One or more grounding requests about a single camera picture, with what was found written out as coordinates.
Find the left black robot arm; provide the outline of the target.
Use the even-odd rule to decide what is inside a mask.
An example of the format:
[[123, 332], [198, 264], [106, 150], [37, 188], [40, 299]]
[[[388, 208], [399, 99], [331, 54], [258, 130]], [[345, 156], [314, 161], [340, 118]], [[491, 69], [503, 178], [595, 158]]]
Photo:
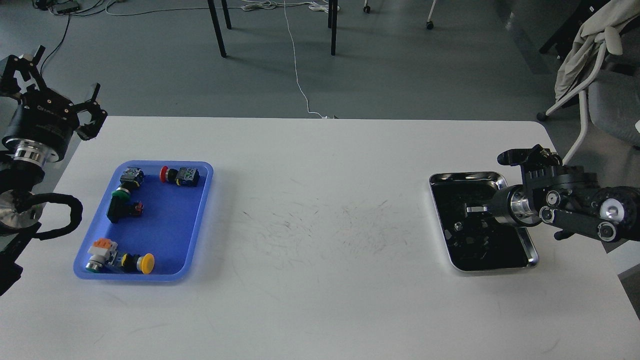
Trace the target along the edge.
[[[16, 261], [32, 239], [57, 239], [80, 225], [83, 205], [77, 198], [35, 194], [33, 189], [44, 179], [46, 163], [64, 159], [74, 133], [89, 141], [98, 136], [108, 116], [97, 101], [99, 84], [78, 104], [48, 87], [38, 69], [44, 53], [45, 47], [39, 46], [34, 55], [9, 55], [1, 61], [1, 96], [17, 102], [1, 139], [0, 230], [3, 237], [13, 237], [0, 254], [2, 293], [21, 278], [23, 268]], [[44, 203], [69, 207], [69, 223], [40, 231]]]

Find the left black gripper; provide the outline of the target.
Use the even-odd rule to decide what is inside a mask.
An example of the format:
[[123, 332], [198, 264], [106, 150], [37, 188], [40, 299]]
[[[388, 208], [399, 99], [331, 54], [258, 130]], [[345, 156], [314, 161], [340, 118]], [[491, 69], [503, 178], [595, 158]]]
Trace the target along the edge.
[[[59, 162], [66, 157], [74, 131], [82, 141], [94, 139], [108, 113], [98, 103], [101, 88], [99, 83], [92, 85], [87, 100], [72, 105], [72, 112], [67, 107], [69, 101], [64, 96], [43, 93], [26, 93], [22, 96], [22, 88], [15, 73], [19, 73], [25, 83], [34, 80], [39, 91], [47, 88], [37, 68], [45, 50], [40, 45], [34, 55], [24, 54], [18, 57], [11, 54], [0, 62], [0, 95], [16, 101], [22, 98], [2, 137], [2, 145], [7, 150], [14, 151], [19, 141], [38, 142], [50, 148], [54, 155], [53, 162]], [[88, 123], [79, 125], [77, 114], [82, 112], [89, 112], [90, 119]]]

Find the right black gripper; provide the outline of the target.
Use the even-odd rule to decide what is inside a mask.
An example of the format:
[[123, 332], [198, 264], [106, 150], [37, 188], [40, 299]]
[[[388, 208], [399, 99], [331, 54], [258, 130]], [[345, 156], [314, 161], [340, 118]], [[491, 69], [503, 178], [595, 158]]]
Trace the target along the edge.
[[499, 224], [522, 227], [523, 222], [512, 212], [514, 195], [522, 188], [521, 184], [499, 189], [487, 204], [466, 203], [465, 215], [492, 215]]

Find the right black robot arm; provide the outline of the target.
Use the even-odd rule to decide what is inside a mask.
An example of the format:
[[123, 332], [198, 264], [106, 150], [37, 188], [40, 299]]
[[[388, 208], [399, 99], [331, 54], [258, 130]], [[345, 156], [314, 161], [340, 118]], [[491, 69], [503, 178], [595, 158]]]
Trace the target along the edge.
[[522, 183], [499, 189], [489, 200], [465, 205], [466, 215], [479, 214], [512, 227], [544, 223], [558, 228], [556, 240], [574, 234], [605, 243], [640, 237], [637, 187], [601, 187], [596, 173], [564, 165], [548, 148], [506, 150], [502, 166], [519, 166]]

